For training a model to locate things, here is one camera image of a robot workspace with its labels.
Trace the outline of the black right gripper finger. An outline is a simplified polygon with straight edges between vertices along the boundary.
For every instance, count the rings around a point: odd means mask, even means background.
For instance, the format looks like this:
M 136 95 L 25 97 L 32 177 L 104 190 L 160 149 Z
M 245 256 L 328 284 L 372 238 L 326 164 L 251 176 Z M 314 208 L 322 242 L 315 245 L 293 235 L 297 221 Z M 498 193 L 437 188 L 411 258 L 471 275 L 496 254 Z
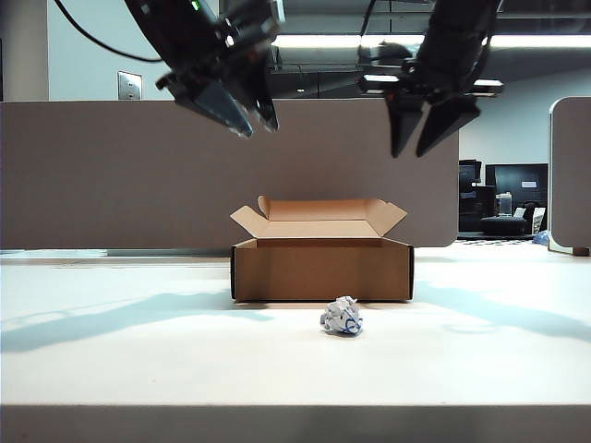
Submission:
M 420 125 L 426 101 L 422 98 L 387 98 L 386 104 L 391 125 L 391 154 L 398 158 Z
M 446 137 L 479 116 L 476 97 L 471 95 L 452 97 L 432 105 L 416 146 L 416 156 L 424 156 Z

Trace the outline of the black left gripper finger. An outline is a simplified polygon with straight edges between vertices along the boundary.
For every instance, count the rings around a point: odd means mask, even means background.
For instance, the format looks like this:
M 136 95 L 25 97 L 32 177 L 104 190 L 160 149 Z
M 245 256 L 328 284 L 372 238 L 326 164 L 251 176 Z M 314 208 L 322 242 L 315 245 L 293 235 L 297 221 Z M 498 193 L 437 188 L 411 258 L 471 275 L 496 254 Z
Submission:
M 259 120 L 269 132 L 275 133 L 279 129 L 279 122 L 266 80 L 266 67 L 264 60 L 260 59 L 252 67 L 250 79 L 253 100 Z
M 240 137 L 253 134 L 246 113 L 219 81 L 182 85 L 177 92 L 177 104 L 225 126 Z

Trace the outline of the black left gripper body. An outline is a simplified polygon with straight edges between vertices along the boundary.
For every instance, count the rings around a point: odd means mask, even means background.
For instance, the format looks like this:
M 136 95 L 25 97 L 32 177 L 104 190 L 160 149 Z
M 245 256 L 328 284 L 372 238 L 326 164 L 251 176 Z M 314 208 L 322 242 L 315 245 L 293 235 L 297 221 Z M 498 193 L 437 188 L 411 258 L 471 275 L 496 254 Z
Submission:
M 251 88 L 252 67 L 265 67 L 281 20 L 275 17 L 225 17 L 212 23 L 174 25 L 154 47 L 170 72 L 156 81 L 177 100 L 182 85 L 219 81 L 249 111 L 256 111 Z

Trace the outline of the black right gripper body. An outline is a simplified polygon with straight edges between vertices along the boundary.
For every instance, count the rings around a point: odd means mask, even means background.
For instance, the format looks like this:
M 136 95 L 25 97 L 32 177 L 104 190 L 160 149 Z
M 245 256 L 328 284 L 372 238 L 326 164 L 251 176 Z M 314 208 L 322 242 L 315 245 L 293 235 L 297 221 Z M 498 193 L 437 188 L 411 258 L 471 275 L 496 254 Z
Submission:
M 430 104 L 463 96 L 494 98 L 504 91 L 502 81 L 479 77 L 478 63 L 467 74 L 445 74 L 429 70 L 414 58 L 398 60 L 395 65 L 364 65 L 356 84 L 364 94 L 412 98 Z

